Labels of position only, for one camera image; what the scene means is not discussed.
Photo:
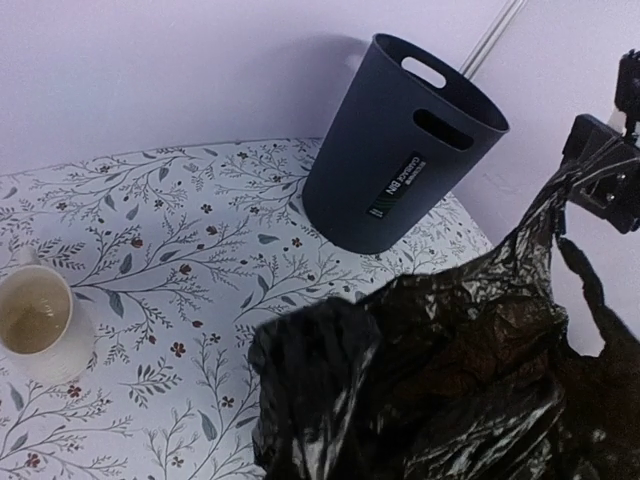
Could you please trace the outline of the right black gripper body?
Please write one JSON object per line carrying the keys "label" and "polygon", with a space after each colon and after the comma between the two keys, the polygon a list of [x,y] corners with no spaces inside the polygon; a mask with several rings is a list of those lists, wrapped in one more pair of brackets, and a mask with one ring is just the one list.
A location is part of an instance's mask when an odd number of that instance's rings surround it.
{"label": "right black gripper body", "polygon": [[562,150],[575,167],[568,200],[619,233],[639,230],[639,147],[589,114],[577,116]]}

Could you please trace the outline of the dark grey trash bin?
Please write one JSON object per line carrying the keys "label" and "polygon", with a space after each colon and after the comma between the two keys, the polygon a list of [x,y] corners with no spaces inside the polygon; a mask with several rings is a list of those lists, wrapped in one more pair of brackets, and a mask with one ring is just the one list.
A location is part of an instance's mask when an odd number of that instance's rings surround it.
{"label": "dark grey trash bin", "polygon": [[508,130],[494,102],[454,68],[376,34],[304,184],[305,214],[344,250],[384,252]]}

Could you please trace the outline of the black plastic trash bag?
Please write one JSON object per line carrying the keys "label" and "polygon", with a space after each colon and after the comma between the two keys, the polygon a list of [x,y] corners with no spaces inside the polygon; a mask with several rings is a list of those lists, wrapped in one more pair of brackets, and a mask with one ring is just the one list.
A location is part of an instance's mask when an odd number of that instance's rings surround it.
{"label": "black plastic trash bag", "polygon": [[563,231],[562,165],[493,250],[260,324],[269,479],[635,479],[639,341]]}

